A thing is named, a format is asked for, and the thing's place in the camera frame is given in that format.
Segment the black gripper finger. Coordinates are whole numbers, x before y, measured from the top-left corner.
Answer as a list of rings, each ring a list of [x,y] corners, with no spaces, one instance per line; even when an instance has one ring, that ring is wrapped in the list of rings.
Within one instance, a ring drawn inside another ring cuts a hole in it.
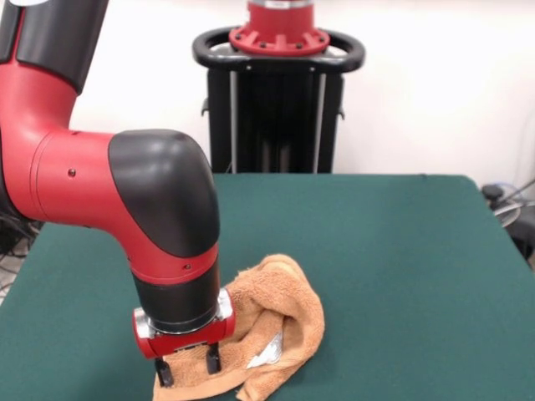
[[[208,349],[206,351],[206,369],[208,373],[219,373],[221,371],[219,343],[212,343],[208,345]]]
[[[174,377],[169,363],[162,357],[155,358],[155,371],[161,387],[172,387]]]

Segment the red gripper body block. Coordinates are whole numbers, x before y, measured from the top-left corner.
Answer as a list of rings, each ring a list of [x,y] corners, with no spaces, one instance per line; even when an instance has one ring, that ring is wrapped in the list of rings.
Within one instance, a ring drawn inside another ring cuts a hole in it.
[[[214,318],[197,330],[179,333],[158,330],[141,307],[133,311],[132,325],[141,353],[148,359],[162,358],[182,349],[212,345],[229,338],[235,329],[235,311],[230,292],[221,288]]]

